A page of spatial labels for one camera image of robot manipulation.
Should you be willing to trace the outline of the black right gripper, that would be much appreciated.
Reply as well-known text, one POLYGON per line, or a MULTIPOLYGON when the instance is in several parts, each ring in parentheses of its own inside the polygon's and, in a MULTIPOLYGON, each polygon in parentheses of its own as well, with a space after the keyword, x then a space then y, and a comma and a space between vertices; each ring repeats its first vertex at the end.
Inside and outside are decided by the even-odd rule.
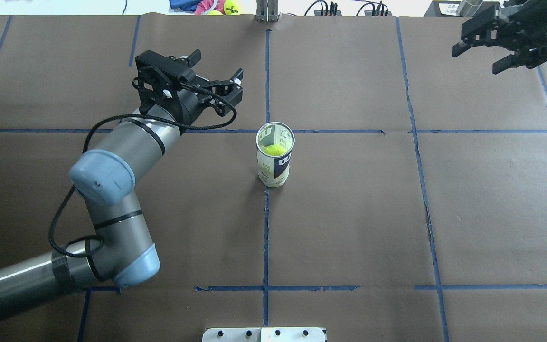
POLYGON ((534 69, 547 62, 547 0, 510 3, 484 9, 464 22, 460 42, 452 47, 451 56, 458 57, 478 46, 514 51, 493 63, 493 75, 522 66, 534 69))

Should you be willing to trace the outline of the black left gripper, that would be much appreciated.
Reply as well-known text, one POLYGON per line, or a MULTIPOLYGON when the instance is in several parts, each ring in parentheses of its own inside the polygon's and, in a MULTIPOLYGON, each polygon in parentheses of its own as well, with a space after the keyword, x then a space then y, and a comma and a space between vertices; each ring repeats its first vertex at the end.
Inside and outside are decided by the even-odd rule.
POLYGON ((135 56, 137 77, 133 80, 133 86, 141 102, 139 113, 148 115, 153 107, 159 106, 176 123, 191 126, 208 107, 219 116, 226 115, 225 104, 217 100, 214 94, 231 106, 237 106, 243 98, 241 83, 245 70, 238 69, 228 80, 206 83, 193 71, 201 59, 199 48, 179 58, 166 57, 152 50, 135 56))

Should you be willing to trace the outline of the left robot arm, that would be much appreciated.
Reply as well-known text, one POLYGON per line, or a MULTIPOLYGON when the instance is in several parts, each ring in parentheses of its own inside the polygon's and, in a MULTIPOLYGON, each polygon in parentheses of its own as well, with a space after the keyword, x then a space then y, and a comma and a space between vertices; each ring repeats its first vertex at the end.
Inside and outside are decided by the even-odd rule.
POLYGON ((243 99, 245 69, 212 79, 197 72, 200 61, 200 50, 135 57, 138 106, 87 131, 48 223, 50 251, 0 269, 0 323, 99 284, 124 289, 159 272, 139 182, 187 132, 233 123, 243 99))

